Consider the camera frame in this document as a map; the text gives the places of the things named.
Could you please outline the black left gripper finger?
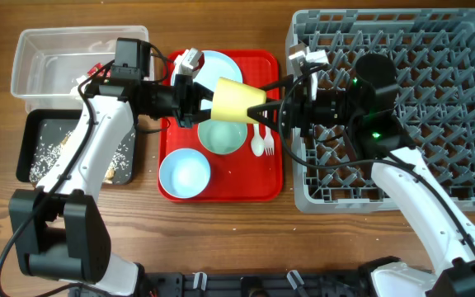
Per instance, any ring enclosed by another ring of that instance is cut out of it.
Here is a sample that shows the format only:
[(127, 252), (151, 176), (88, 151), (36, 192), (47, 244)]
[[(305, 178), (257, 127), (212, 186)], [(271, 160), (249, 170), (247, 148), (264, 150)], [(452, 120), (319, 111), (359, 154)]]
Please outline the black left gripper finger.
[(211, 109), (199, 110), (190, 118), (192, 124), (199, 124), (201, 122), (211, 119)]
[(212, 101), (214, 92), (198, 82), (191, 85), (190, 98), (192, 101)]

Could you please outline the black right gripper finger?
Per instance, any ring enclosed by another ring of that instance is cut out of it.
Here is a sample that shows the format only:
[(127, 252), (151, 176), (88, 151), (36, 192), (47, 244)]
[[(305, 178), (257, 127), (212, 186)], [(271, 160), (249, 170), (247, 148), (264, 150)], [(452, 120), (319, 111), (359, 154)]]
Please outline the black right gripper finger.
[(285, 77), (282, 77), (280, 80), (271, 82), (269, 84), (266, 84), (262, 87), (260, 87), (261, 90), (263, 91), (270, 91), (274, 90), (276, 88), (284, 88), (285, 91), (295, 91), (296, 87), (298, 84), (300, 84), (303, 80), (303, 76), (296, 77), (293, 74), (287, 75)]
[(282, 115), (280, 111), (282, 102), (282, 100), (268, 98), (266, 103), (248, 107), (247, 116), (275, 132), (288, 132), (289, 124), (287, 120), (289, 117)]

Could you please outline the yellow plastic cup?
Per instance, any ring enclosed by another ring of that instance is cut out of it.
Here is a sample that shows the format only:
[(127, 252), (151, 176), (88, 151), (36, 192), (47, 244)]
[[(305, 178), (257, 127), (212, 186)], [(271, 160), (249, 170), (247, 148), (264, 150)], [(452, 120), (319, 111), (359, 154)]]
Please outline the yellow plastic cup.
[(210, 118), (212, 120), (258, 124), (248, 116), (249, 107), (266, 103), (266, 91), (220, 78), (212, 98)]

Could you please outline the large light blue plate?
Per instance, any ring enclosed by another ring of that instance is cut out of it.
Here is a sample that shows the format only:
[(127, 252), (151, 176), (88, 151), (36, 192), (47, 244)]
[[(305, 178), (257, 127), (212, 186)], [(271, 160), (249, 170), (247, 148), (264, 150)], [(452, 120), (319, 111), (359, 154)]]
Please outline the large light blue plate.
[[(172, 72), (170, 84), (173, 86), (177, 73), (183, 74), (186, 70), (186, 63), (193, 58), (190, 52), (197, 54), (197, 49), (186, 49), (183, 54), (179, 54), (175, 60), (175, 68)], [(193, 82), (199, 83), (203, 87), (214, 92), (220, 78), (226, 78), (238, 83), (242, 83), (242, 72), (233, 59), (218, 51), (203, 50), (204, 64), (192, 73)]]

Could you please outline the white plastic fork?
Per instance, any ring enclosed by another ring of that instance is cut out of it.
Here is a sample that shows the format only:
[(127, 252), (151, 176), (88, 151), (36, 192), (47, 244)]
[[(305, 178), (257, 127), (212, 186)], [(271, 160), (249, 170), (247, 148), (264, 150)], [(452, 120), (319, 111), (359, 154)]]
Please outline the white plastic fork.
[(268, 156), (273, 155), (275, 152), (275, 142), (271, 134), (271, 129), (268, 126), (265, 127), (264, 145), (265, 145), (266, 155)]

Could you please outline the white plastic spoon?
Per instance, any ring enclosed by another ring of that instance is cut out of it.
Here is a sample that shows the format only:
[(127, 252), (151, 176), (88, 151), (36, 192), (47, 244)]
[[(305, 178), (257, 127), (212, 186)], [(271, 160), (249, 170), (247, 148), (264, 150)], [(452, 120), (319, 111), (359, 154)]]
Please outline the white plastic spoon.
[(265, 143), (260, 135), (260, 127), (258, 124), (253, 124), (253, 137), (251, 140), (251, 150), (256, 157), (260, 157), (265, 151)]

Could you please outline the small light blue bowl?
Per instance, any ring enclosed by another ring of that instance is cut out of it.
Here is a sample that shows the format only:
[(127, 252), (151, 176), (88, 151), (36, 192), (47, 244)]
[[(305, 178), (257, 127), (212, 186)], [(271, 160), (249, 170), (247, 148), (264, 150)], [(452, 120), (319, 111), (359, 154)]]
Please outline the small light blue bowl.
[(179, 148), (162, 160), (158, 177), (160, 186), (168, 195), (190, 199), (208, 186), (211, 167), (201, 152), (192, 148)]

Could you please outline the white napkin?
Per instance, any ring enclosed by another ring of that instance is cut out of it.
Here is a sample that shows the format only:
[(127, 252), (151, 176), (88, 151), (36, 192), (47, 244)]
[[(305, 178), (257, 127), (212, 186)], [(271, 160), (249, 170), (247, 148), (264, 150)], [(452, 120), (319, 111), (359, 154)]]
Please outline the white napkin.
[(79, 97), (79, 88), (82, 86), (82, 90), (85, 90), (86, 85), (89, 83), (87, 79), (87, 75), (82, 75), (81, 77), (77, 78), (77, 85), (71, 89), (69, 94), (74, 97)]

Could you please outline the red snack wrapper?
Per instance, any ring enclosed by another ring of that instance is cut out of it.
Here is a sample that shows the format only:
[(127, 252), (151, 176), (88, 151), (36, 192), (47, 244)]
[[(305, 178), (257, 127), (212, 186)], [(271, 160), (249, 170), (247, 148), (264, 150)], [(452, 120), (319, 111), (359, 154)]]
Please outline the red snack wrapper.
[(97, 63), (90, 70), (87, 71), (87, 76), (91, 77), (93, 74), (97, 73), (101, 68), (103, 67), (103, 64)]

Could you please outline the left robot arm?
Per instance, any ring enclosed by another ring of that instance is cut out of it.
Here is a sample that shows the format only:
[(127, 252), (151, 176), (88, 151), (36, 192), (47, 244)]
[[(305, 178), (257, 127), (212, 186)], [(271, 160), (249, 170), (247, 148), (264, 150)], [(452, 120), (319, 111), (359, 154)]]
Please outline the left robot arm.
[(32, 190), (15, 191), (9, 203), (12, 236), (0, 256), (2, 269), (15, 251), (21, 272), (109, 296), (136, 296), (143, 267), (116, 256), (96, 202), (111, 159), (139, 116), (174, 118), (182, 128), (206, 120), (200, 107), (212, 92), (194, 82), (203, 53), (187, 50), (175, 82), (148, 78), (160, 55), (151, 43), (120, 38), (115, 57), (78, 85), (84, 107), (75, 130), (51, 170)]

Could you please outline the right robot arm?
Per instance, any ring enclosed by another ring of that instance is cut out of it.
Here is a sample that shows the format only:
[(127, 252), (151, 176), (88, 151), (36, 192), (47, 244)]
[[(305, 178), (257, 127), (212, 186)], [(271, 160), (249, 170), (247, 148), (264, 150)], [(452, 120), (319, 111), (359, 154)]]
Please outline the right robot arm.
[(318, 91), (309, 79), (323, 64), (306, 64), (303, 73), (283, 81), (282, 100), (261, 99), (246, 106), (249, 119), (286, 134), (311, 125), (342, 125), (361, 167), (398, 206), (421, 240), (432, 272), (409, 267), (396, 257), (364, 264), (358, 271), (365, 296), (475, 296), (475, 225), (450, 199), (427, 167), (415, 142), (393, 114), (397, 71), (380, 54), (365, 54), (344, 91)]

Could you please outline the black food waste tray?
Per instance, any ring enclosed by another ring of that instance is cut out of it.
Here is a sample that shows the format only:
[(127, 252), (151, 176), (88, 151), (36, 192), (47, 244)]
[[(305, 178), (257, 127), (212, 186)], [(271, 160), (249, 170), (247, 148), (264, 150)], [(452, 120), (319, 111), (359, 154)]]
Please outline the black food waste tray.
[[(78, 124), (80, 110), (34, 110), (26, 118), (26, 126), (16, 167), (20, 182), (37, 183), (58, 160), (62, 142)], [(111, 160), (105, 182), (125, 185), (133, 178), (133, 165), (138, 136), (134, 129), (120, 142)]]

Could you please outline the grey dishwasher rack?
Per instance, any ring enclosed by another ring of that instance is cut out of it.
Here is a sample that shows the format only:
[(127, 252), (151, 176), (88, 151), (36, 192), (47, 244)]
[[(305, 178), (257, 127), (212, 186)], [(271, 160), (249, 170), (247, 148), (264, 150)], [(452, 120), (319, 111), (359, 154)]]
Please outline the grey dishwasher rack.
[(393, 61), (395, 113), (435, 179), (475, 211), (475, 8), (299, 10), (285, 44), (324, 50), (318, 86), (340, 91), (367, 53)]

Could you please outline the red plastic tray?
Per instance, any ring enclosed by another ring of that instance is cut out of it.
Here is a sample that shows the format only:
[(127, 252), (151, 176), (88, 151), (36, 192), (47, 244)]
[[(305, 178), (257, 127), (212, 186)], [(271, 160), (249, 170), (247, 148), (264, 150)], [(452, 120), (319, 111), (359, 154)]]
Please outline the red plastic tray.
[[(231, 58), (242, 73), (243, 82), (253, 87), (263, 87), (279, 79), (279, 63), (275, 56), (263, 49), (222, 49), (222, 54)], [(207, 187), (197, 196), (187, 199), (168, 194), (162, 186), (160, 193), (176, 203), (203, 202), (266, 202), (279, 195), (284, 184), (282, 147), (279, 135), (274, 132), (275, 150), (272, 155), (257, 157), (250, 141), (251, 125), (247, 127), (247, 141), (236, 152), (227, 156), (217, 155), (205, 149), (197, 136), (197, 129), (183, 129), (175, 120), (161, 122), (166, 129), (159, 136), (158, 161), (177, 149), (194, 149), (208, 160), (211, 177)]]

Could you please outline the clear plastic bin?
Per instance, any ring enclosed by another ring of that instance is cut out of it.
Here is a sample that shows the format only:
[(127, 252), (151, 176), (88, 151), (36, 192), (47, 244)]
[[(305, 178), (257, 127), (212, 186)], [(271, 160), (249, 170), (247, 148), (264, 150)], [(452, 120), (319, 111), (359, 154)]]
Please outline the clear plastic bin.
[(116, 41), (148, 41), (145, 26), (79, 26), (24, 30), (12, 67), (11, 94), (36, 109), (80, 110), (76, 87), (96, 64), (115, 57)]

